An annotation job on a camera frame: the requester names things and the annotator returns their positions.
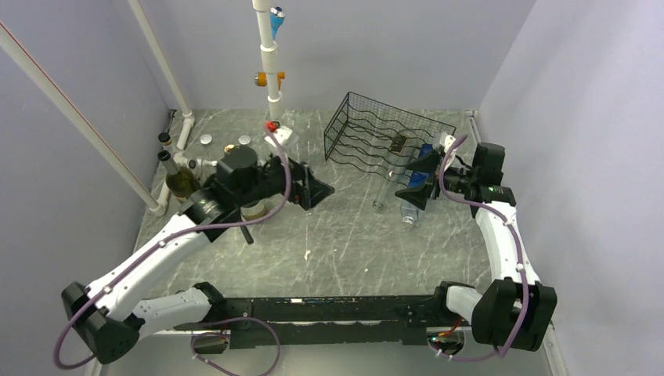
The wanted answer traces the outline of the clear bottle dark label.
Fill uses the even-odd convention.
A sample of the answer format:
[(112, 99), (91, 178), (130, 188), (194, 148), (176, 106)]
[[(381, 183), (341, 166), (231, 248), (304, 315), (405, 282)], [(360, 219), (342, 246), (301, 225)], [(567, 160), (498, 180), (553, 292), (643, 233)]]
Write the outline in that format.
[(254, 151), (252, 138), (249, 135), (241, 135), (238, 138), (238, 147), (242, 150), (252, 150), (252, 151)]

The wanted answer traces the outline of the dark gold-foil wine bottle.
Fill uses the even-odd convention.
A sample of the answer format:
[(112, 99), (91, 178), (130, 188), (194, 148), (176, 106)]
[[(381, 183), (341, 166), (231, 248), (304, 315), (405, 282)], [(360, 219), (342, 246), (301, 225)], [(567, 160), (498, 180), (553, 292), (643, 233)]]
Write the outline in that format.
[(246, 220), (262, 217), (266, 212), (263, 199), (248, 200), (248, 194), (257, 186), (259, 163), (257, 153), (248, 145), (228, 145), (220, 171), (229, 189), (243, 199), (240, 212)]

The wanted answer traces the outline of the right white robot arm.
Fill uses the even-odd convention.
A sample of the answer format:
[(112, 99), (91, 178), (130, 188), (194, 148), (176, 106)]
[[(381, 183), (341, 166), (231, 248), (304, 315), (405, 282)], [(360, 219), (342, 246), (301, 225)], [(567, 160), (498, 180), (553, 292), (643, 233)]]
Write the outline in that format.
[(395, 195), (419, 210), (443, 194), (469, 206), (485, 241), (492, 282), (485, 292), (461, 283), (443, 282), (434, 293), (431, 314), (441, 325), (459, 317), (471, 326), (473, 339), (498, 354), (509, 349), (534, 352), (543, 343), (558, 303), (530, 263), (517, 223), (517, 202), (503, 184), (505, 149), (479, 143), (470, 165), (459, 168), (451, 146), (424, 144), (407, 166), (407, 188)]

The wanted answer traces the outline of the clear slim bottle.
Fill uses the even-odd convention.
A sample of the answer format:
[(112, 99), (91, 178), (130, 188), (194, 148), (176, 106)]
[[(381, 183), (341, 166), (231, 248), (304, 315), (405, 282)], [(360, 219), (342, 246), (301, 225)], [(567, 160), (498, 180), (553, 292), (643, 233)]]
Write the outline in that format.
[(417, 142), (414, 139), (404, 135), (397, 135), (392, 139), (382, 162), (385, 181), (373, 199), (374, 209), (381, 211), (386, 206), (388, 197), (396, 191), (405, 175), (406, 165), (410, 163), (416, 151)]

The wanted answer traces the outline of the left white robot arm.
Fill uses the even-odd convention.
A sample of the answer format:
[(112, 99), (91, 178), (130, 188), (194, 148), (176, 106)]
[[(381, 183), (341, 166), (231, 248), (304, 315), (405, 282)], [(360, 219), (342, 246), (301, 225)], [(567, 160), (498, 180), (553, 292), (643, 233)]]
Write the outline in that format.
[(199, 323), (213, 329), (225, 318), (225, 299), (208, 283), (149, 300), (146, 293), (169, 270), (207, 247), (227, 229), (245, 227), (241, 210), (281, 195), (304, 210), (334, 193), (304, 162), (277, 154), (260, 163), (248, 146), (229, 150), (162, 230), (109, 273), (61, 293), (68, 326), (94, 360), (113, 363), (139, 340), (168, 327)]

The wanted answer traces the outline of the dark green wine bottle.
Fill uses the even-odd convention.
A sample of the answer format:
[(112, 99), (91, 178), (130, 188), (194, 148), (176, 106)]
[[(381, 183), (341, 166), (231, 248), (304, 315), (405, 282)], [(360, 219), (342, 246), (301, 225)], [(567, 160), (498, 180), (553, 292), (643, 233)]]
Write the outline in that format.
[(169, 151), (158, 152), (157, 158), (166, 171), (165, 184), (176, 199), (181, 202), (187, 201), (201, 189), (200, 182), (192, 171), (177, 164)]

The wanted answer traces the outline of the clear bottle silver cap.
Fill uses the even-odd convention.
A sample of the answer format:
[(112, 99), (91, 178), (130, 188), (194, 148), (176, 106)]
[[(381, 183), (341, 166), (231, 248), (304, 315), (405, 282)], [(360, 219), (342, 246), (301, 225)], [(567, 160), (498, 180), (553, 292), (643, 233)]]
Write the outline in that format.
[(201, 159), (201, 165), (203, 167), (215, 167), (217, 161), (214, 158), (214, 153), (212, 151), (214, 146), (213, 138), (210, 134), (203, 134), (199, 138), (200, 145), (204, 150), (204, 158)]

